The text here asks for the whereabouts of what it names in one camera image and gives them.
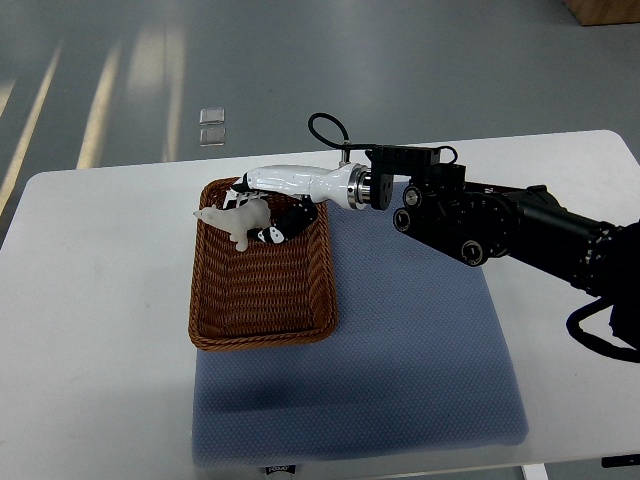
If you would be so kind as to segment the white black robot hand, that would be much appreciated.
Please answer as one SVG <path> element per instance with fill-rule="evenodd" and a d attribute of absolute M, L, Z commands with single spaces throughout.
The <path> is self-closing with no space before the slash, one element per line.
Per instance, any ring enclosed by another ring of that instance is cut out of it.
<path fill-rule="evenodd" d="M 296 165 L 259 167 L 232 184 L 223 208 L 238 208 L 275 194 L 292 198 L 291 208 L 270 226 L 250 229 L 251 235 L 261 242 L 279 244 L 311 226 L 320 203 L 332 201 L 345 209 L 363 209 L 370 203 L 369 183 L 370 169 L 357 163 L 346 163 L 334 170 Z"/>

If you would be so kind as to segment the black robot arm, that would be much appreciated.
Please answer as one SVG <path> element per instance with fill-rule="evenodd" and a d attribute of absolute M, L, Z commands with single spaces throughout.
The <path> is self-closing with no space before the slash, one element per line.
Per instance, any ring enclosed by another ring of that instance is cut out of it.
<path fill-rule="evenodd" d="M 340 151 L 343 166 L 355 150 L 369 159 L 347 176 L 349 207 L 387 209 L 395 178 L 407 177 L 392 216 L 398 235 L 470 267 L 509 256 L 569 283 L 593 300 L 568 316 L 568 334 L 601 356 L 639 361 L 638 223 L 617 226 L 573 213 L 544 185 L 469 182 L 457 160 L 441 162 L 440 146 L 354 143 L 328 113 L 312 114 L 307 126 Z"/>

